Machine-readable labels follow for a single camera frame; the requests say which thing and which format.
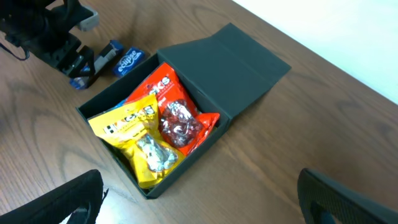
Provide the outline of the blue Eclipse gum pack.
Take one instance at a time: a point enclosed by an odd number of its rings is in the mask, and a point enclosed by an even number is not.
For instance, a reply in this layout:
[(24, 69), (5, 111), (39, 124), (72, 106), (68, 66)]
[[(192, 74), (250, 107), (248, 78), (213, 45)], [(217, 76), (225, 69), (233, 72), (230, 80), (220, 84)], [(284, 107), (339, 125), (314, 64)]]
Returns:
[(114, 66), (113, 73), (117, 77), (123, 77), (140, 64), (145, 58), (145, 52), (141, 49), (131, 47), (120, 58), (119, 62)]

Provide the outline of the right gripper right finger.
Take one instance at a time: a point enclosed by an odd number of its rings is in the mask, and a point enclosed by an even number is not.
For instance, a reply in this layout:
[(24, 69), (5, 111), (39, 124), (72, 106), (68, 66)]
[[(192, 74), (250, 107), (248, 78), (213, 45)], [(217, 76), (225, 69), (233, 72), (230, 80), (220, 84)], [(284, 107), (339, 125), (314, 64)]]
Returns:
[(306, 223), (397, 223), (397, 212), (313, 169), (300, 171), (298, 200)]

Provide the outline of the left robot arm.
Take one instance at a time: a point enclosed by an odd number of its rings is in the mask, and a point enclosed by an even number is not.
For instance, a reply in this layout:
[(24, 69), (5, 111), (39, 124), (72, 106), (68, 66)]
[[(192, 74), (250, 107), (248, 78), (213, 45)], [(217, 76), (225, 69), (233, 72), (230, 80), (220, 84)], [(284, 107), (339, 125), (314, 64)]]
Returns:
[(99, 23), (98, 13), (79, 0), (64, 0), (62, 5), (48, 9), (51, 3), (1, 1), (1, 32), (6, 41), (23, 49), (25, 57), (18, 60), (25, 61), (33, 54), (70, 78), (75, 88), (88, 88), (98, 78), (94, 51), (82, 46), (70, 30), (91, 30)]

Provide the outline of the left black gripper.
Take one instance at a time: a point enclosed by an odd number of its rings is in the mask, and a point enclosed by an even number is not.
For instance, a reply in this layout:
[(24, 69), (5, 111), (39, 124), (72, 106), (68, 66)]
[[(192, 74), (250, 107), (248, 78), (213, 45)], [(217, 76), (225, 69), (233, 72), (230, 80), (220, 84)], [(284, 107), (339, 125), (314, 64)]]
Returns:
[(48, 9), (52, 1), (18, 2), (18, 46), (25, 57), (35, 55), (71, 77), (72, 87), (90, 87), (95, 81), (94, 51), (70, 33), (91, 16), (78, 0)]

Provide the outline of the dark blue chocolate bar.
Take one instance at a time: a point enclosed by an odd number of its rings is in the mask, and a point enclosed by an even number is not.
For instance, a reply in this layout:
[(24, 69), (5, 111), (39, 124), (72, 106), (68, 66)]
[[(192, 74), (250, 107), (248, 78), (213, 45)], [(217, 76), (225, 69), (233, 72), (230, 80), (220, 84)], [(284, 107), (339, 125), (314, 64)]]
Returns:
[[(118, 40), (110, 40), (109, 44), (95, 56), (95, 81), (100, 76), (100, 71), (111, 61), (113, 61), (124, 50), (124, 46)], [(89, 87), (74, 87), (77, 90), (84, 90)]]

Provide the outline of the yellow candy bag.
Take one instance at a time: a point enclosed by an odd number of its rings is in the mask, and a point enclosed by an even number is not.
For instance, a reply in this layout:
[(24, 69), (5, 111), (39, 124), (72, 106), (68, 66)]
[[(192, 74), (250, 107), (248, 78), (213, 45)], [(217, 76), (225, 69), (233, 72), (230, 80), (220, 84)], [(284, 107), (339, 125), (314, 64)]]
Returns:
[(88, 122), (96, 136), (128, 159), (142, 189), (161, 183), (185, 158), (160, 134), (155, 95), (101, 113)]

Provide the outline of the red Hacks candy bag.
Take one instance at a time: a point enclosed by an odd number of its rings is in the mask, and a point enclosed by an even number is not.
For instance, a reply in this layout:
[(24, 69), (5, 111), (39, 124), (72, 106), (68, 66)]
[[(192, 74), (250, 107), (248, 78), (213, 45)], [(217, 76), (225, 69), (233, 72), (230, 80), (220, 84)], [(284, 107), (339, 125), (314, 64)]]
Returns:
[(159, 131), (171, 146), (185, 156), (212, 132), (218, 113), (201, 113), (167, 63), (159, 65), (126, 99), (125, 103), (155, 95), (159, 107)]

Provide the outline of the long blue snack bar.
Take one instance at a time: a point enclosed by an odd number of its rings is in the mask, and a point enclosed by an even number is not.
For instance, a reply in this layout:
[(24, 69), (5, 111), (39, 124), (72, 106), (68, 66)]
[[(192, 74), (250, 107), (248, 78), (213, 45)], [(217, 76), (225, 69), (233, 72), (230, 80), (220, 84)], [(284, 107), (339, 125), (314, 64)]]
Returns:
[(127, 100), (127, 99), (124, 99), (124, 100), (120, 101), (120, 102), (119, 102), (118, 104), (116, 104), (113, 108), (115, 109), (115, 108), (119, 108), (119, 107), (123, 106), (123, 104), (126, 102), (126, 100)]

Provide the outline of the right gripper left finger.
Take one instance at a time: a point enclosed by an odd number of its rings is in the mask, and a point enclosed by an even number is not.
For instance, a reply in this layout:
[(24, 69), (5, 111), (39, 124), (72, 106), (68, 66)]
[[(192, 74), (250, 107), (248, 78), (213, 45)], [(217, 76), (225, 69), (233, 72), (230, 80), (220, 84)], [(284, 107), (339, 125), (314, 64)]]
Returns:
[(1, 223), (95, 223), (104, 200), (103, 180), (92, 169), (1, 215)]

